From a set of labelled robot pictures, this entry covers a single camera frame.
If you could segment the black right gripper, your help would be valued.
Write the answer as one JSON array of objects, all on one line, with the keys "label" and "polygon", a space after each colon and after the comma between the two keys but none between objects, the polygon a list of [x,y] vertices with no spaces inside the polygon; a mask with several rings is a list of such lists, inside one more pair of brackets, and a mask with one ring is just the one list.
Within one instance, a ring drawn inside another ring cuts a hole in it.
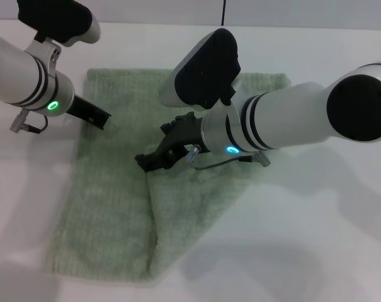
[{"label": "black right gripper", "polygon": [[170,169],[188,153],[186,145],[198,145],[200,153],[205,153],[201,123],[201,118],[196,118],[194,113],[187,113],[162,124],[160,129],[165,137],[160,143],[160,153],[136,155],[135,160],[139,167],[144,172]]}]

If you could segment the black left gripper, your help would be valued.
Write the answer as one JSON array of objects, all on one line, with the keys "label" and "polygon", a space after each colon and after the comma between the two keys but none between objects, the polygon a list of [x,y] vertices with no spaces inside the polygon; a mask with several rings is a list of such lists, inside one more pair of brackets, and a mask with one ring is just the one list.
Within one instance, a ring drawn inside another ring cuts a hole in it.
[{"label": "black left gripper", "polygon": [[66,113],[87,121],[99,129],[103,129],[105,127],[108,118],[111,116],[111,114],[105,110],[96,106],[93,107],[92,103],[81,98],[80,96],[74,96],[72,104]]}]

